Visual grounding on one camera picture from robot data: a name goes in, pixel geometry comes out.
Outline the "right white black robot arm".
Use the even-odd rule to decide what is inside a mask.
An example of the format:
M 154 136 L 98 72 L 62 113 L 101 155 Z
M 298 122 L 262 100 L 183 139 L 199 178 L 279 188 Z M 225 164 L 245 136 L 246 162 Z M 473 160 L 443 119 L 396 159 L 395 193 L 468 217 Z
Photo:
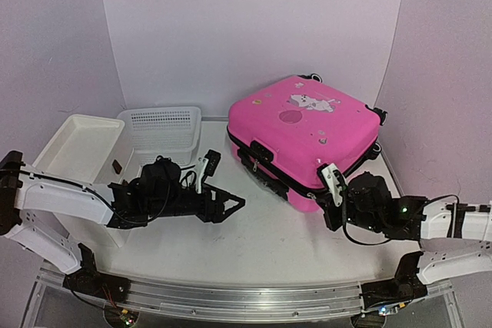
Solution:
M 347 181 L 330 164 L 318 170 L 327 188 L 321 205 L 327 227 L 346 230 L 353 225 L 386 241 L 448 239 L 469 240 L 460 250 L 406 253 L 395 275 L 361 284 L 362 309 L 385 316 L 427 296 L 434 282 L 491 270 L 491 206 L 465 204 L 454 194 L 434 199 L 421 196 L 393 197 L 385 180 L 364 172 Z

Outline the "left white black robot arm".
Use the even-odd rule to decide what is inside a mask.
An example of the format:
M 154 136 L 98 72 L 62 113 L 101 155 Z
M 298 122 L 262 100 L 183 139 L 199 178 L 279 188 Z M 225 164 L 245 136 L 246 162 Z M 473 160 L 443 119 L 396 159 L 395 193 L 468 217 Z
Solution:
M 1 235 L 57 267 L 67 289 L 95 295 L 128 285 L 128 279 L 98 271 L 93 251 L 36 220 L 37 210 L 88 220 L 108 229 L 146 227 L 161 217 L 196 216 L 219 224 L 245 206 L 245 199 L 206 184 L 221 155 L 210 150 L 188 168 L 159 156 L 139 177 L 110 184 L 89 184 L 45 174 L 29 167 L 19 151 L 1 160 Z

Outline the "pink hard-shell suitcase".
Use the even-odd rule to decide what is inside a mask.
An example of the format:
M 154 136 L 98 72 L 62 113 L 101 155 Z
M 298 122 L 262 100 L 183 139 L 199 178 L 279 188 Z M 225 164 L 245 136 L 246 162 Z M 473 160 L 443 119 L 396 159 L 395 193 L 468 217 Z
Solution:
M 387 112 L 323 83 L 293 75 L 233 103 L 228 136 L 233 155 L 293 208 L 319 209 L 325 185 L 317 175 L 335 164 L 348 176 L 381 152 Z

